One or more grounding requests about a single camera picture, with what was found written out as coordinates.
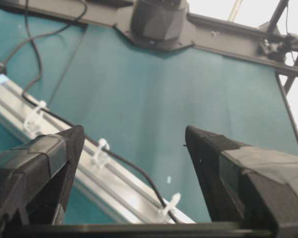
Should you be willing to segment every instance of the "white cable clip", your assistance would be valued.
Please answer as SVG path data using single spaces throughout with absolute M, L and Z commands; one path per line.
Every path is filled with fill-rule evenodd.
M 167 223 L 170 221 L 170 218 L 168 217 L 168 212 L 173 211 L 175 209 L 175 207 L 179 203 L 180 199 L 181 199 L 181 194 L 178 192 L 172 196 L 171 201 L 166 205 L 165 208 L 159 209 L 158 222 Z
M 40 123 L 43 118 L 42 109 L 46 107 L 46 102 L 40 101 L 33 111 L 25 118 L 23 129 L 33 139 L 40 130 Z
M 97 165 L 99 169 L 104 167 L 107 163 L 109 163 L 109 156 L 107 153 L 103 152 L 102 149 L 105 147 L 106 150 L 110 149 L 110 146 L 108 142 L 104 139 L 101 138 L 98 141 L 98 147 L 94 155 L 92 156 L 92 162 Z

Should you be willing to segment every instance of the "screw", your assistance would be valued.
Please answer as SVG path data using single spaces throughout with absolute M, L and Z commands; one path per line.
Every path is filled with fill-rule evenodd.
M 212 35 L 213 37 L 216 37 L 216 36 L 218 36 L 219 34 L 220 34 L 219 31 L 211 31 L 211 35 Z

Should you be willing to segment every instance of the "metal bar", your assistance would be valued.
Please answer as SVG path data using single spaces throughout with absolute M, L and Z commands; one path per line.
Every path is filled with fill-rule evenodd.
M 238 14 L 238 11 L 240 9 L 240 6 L 241 6 L 242 2 L 243 2 L 243 0 L 236 0 L 235 1 L 235 4 L 233 6 L 233 9 L 232 9 L 232 11 L 231 11 L 231 13 L 230 13 L 230 15 L 228 17 L 228 21 L 231 21 L 231 22 L 234 22 L 235 21 L 235 18 L 236 18 L 237 14 Z
M 287 109 L 287 113 L 288 113 L 289 119 L 290 119 L 290 121 L 292 123 L 292 126 L 293 126 L 293 130 L 294 130 L 294 133 L 295 133 L 295 136 L 296 136 L 297 143 L 298 143 L 298 129 L 297 129 L 297 125 L 295 123 L 294 117 L 293 117 L 292 110 L 289 107 L 287 96 L 286 96 L 286 93 L 284 91 L 284 88 L 283 88 L 283 86 L 282 86 L 282 84 L 280 82 L 279 75 L 277 73 L 275 73 L 275 76 L 276 76 L 277 84 L 279 86 L 280 92 L 282 94 L 282 97 L 283 97 L 283 100 L 284 100 L 284 103 L 285 103 L 285 107 Z
M 271 238 L 269 230 L 245 229 L 240 223 L 213 222 L 177 225 L 118 225 L 118 226 L 47 226 L 34 225 L 13 228 L 7 231 L 13 237 L 56 238 Z
M 33 107 L 24 102 L 21 92 L 22 89 L 10 80 L 0 85 L 0 123 L 21 141 L 28 141 L 32 138 L 23 130 L 23 122 Z M 48 114 L 44 115 L 40 125 L 37 135 L 54 134 L 69 128 Z M 129 223 L 157 223 L 161 205 L 154 191 L 111 158 L 101 169 L 93 166 L 91 157 L 96 150 L 95 145 L 85 140 L 75 178 L 109 207 L 108 214 L 115 211 Z M 181 222 L 193 223 L 178 209 L 174 215 Z
M 295 60 L 295 64 L 294 66 L 297 66 L 298 67 L 298 56 L 297 56 L 297 59 Z M 289 93 L 290 91 L 290 88 L 292 87 L 294 81 L 295 81 L 295 78 L 294 76 L 291 76 L 291 77 L 288 77 L 287 80 L 286 80 L 286 83 L 284 85 L 284 90 L 285 90 L 285 93 L 286 95 Z
M 269 32 L 269 33 L 274 32 L 280 17 L 282 16 L 285 8 L 288 5 L 288 1 L 289 0 L 280 0 L 279 1 L 277 8 L 275 9 L 275 11 L 273 13 L 273 16 L 272 16 L 271 20 L 269 21 L 269 25 L 267 27 L 267 32 Z
M 14 9 L 23 9 L 24 3 L 25 0 L 0 0 L 0 6 L 9 6 Z M 114 26 L 117 23 L 118 7 L 108 6 L 95 1 L 89 1 L 88 4 L 88 12 L 80 21 L 81 23 L 106 26 Z M 30 11 L 71 20 L 80 14 L 81 5 L 76 0 L 31 0 Z M 285 36 L 274 35 L 253 27 L 192 13 L 187 15 L 187 19 L 196 28 L 195 34 L 191 36 L 192 43 L 196 48 L 240 60 L 268 65 L 274 67 L 280 74 L 298 77 L 298 67 L 292 67 L 270 60 L 258 53 L 258 45 L 263 38 L 272 42 L 282 43 L 286 40 Z

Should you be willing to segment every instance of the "green cloth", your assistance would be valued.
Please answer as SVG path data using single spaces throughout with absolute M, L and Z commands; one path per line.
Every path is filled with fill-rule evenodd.
M 23 22 L 22 15 L 0 10 L 0 60 L 25 39 Z M 63 23 L 31 17 L 30 25 L 35 35 Z M 48 101 L 79 46 L 51 104 L 52 111 L 82 124 L 94 139 L 104 137 L 114 152 L 148 172 L 166 199 L 179 191 L 178 208 L 194 221 L 207 222 L 210 217 L 183 146 L 187 125 L 298 155 L 272 68 L 194 48 L 168 54 L 139 49 L 107 27 L 89 26 L 80 43 L 83 33 L 84 29 L 71 27 L 36 41 L 44 77 L 31 93 Z M 37 66 L 30 45 L 15 55 L 7 70 L 22 87 L 33 79 Z M 0 150 L 14 144 L 17 140 L 0 127 Z M 79 197 L 77 202 L 71 197 L 70 204 L 76 208 L 87 204 Z M 92 210 L 89 205 L 79 208 L 80 215 L 75 216 L 70 205 L 66 221 L 94 221 L 90 213 L 85 217 L 79 211 Z

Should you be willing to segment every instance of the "teal backdrop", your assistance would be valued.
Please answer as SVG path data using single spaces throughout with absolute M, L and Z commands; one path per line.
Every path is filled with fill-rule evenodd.
M 63 26 L 37 17 L 29 22 L 33 35 Z M 25 38 L 24 17 L 0 10 L 0 60 Z M 112 28 L 93 25 L 73 26 L 36 42 L 44 76 L 30 93 L 49 101 L 69 65 L 51 110 L 83 125 L 94 139 L 105 138 L 114 152 L 147 171 L 166 199 L 180 192 L 178 208 L 196 222 L 208 222 L 210 217 L 183 146 L 186 126 L 298 155 L 291 120 L 270 67 L 195 48 L 148 51 L 132 46 Z M 37 64 L 30 45 L 14 56 L 7 70 L 21 87 L 33 79 Z M 0 151 L 18 144 L 0 126 Z M 86 201 L 73 190 L 66 222 L 113 222 Z

